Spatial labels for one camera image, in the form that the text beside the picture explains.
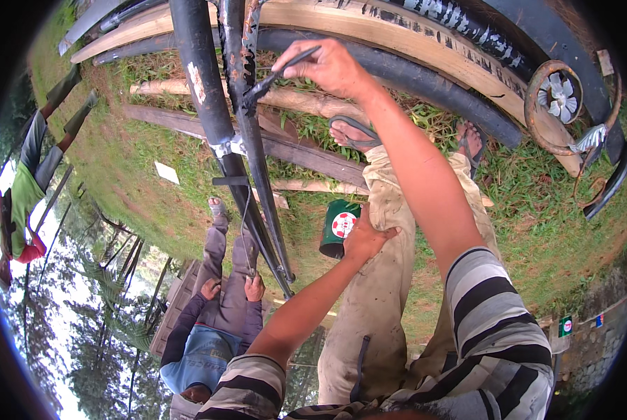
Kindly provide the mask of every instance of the paint can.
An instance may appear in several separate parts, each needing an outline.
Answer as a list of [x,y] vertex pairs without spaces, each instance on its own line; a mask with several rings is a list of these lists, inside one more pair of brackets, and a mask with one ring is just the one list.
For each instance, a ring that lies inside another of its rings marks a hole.
[[360,217],[360,205],[336,199],[327,205],[325,225],[318,250],[328,257],[343,257],[343,240]]

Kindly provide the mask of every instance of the man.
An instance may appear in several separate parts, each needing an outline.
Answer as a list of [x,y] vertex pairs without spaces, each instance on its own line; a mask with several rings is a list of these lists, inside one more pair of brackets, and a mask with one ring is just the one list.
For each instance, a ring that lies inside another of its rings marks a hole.
[[[81,80],[78,64],[74,64],[69,74],[47,94],[47,104],[37,110],[31,118],[31,125],[22,143],[22,154],[12,187],[3,195],[0,192],[0,248],[3,253],[0,259],[0,287],[3,290],[9,289],[12,281],[11,259],[27,264],[47,252],[38,234],[31,229],[29,217],[36,205],[45,197],[47,187],[63,154],[73,143],[91,108],[96,105],[96,93],[90,92],[84,105],[64,126],[66,135],[62,141],[52,147],[45,159],[40,162],[42,139],[47,131],[47,118]],[[24,230],[29,232],[32,245],[26,243]]]
[[232,272],[221,301],[229,222],[222,200],[211,197],[208,206],[214,217],[194,287],[198,292],[178,316],[161,357],[161,377],[175,393],[172,419],[193,418],[232,357],[244,354],[262,330],[265,287],[254,271],[258,258],[255,239],[243,227],[234,241]]
[[[544,417],[551,350],[499,262],[479,190],[469,180],[465,155],[472,150],[455,153],[449,164],[334,40],[294,42],[273,69],[315,45],[321,48],[284,76],[309,77],[367,113],[383,142],[364,150],[369,202],[344,243],[343,259],[272,315],[246,354],[227,366],[196,418],[275,419],[288,358],[344,290],[318,363],[322,405],[287,418]],[[332,128],[339,142],[362,146],[351,128]],[[472,149],[475,130],[469,124],[459,130]],[[407,371],[400,318],[413,270],[414,222],[435,253],[444,297],[435,334]]]

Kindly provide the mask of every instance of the hand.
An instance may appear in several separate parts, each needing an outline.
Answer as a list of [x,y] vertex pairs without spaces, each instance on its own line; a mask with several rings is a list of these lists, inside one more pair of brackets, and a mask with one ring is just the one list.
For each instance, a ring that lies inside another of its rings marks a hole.
[[386,231],[374,229],[369,220],[369,203],[365,203],[360,210],[360,218],[343,241],[343,258],[354,259],[365,264],[369,258],[378,254],[386,240],[396,237],[401,231],[400,227],[393,227]]
[[371,95],[368,86],[380,85],[366,72],[337,40],[294,41],[276,60],[272,71],[280,70],[294,56],[314,46],[321,46],[305,60],[285,69],[283,77],[308,77],[333,95],[360,101]]
[[203,286],[201,286],[201,294],[207,300],[213,300],[215,295],[220,291],[220,280],[208,279]]
[[262,300],[264,296],[264,283],[259,273],[255,273],[255,277],[250,278],[249,275],[245,276],[245,297],[248,298],[248,302],[258,302]]

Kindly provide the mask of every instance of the blue t-shirt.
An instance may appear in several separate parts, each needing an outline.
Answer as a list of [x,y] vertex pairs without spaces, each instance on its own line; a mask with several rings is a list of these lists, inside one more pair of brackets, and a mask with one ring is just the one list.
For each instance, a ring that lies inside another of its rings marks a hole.
[[162,366],[161,378],[176,394],[195,382],[203,383],[212,392],[227,364],[236,356],[240,343],[240,337],[196,324],[185,342],[182,359]]

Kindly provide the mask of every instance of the rubber boot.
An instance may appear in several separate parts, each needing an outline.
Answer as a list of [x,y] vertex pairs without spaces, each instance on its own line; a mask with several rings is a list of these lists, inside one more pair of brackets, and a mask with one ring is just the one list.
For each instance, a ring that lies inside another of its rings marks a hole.
[[71,89],[80,83],[82,77],[80,76],[80,65],[73,64],[71,71],[64,77],[51,91],[47,93],[47,103],[52,104],[52,109],[56,110],[61,102],[66,99]]
[[96,92],[92,89],[90,95],[87,96],[84,105],[82,105],[82,108],[80,108],[78,112],[73,115],[73,118],[66,123],[63,130],[70,134],[72,138],[75,138],[75,136],[77,136],[77,132],[80,131],[82,123],[85,122],[85,117],[90,113],[91,108],[96,106],[97,101],[98,98],[96,97]]

